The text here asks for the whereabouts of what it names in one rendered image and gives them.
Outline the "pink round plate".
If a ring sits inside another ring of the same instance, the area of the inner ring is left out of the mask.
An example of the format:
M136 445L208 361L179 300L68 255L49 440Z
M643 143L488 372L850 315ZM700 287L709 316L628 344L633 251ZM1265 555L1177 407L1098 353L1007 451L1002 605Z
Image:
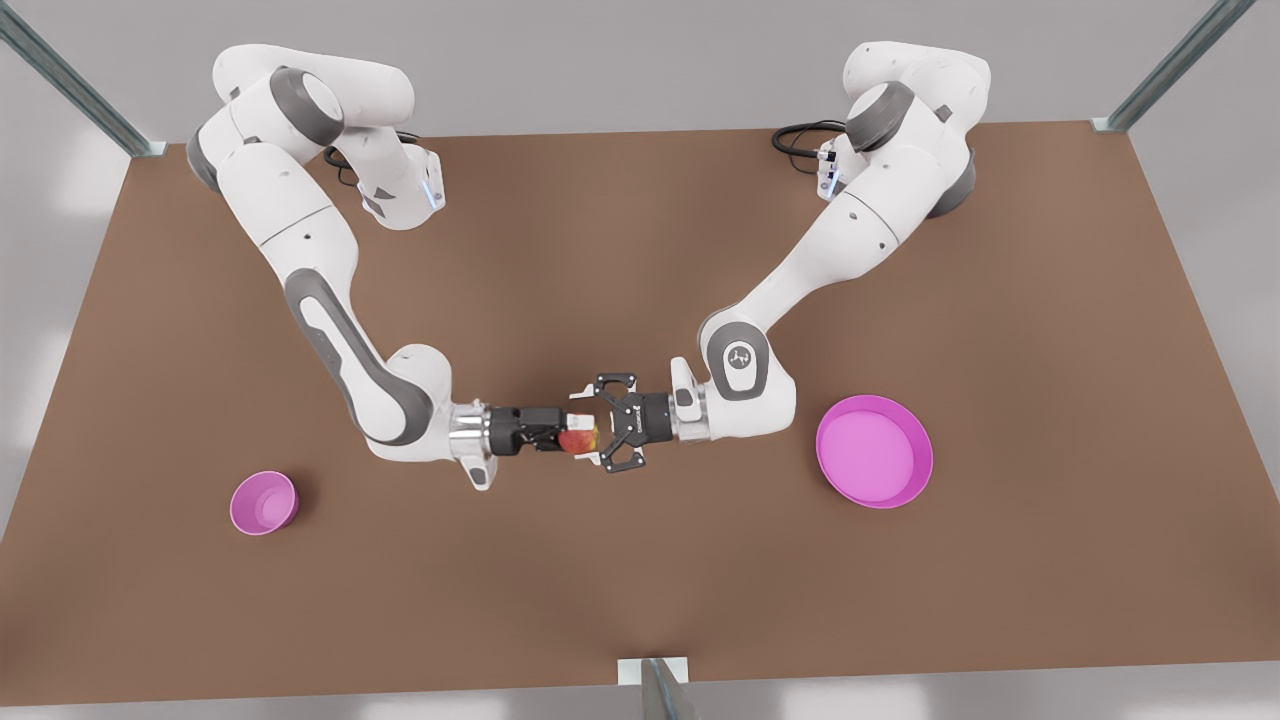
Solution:
M922 421L901 404L856 395L832 405L815 430L819 468L836 492L869 509L914 501L934 469L934 450Z

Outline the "small pink bowl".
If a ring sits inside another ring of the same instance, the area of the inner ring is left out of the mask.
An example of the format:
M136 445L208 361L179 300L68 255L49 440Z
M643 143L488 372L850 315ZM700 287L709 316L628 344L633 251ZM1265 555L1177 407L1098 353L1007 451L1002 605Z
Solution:
M257 471L232 493L229 518L246 536L266 536L292 523L300 510L293 482L279 471Z

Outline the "silver frame post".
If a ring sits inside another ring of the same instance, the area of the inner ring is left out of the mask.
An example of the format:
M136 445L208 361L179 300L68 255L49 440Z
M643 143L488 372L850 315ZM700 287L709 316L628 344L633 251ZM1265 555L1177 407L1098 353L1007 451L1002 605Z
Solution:
M699 720L685 692L687 657L620 659L616 666L618 685L639 687L643 720Z
M165 155L165 142L146 138L8 0L0 0L0 41L129 158Z
M1106 117L1091 118L1098 135L1125 135L1258 0L1213 0L1142 82Z

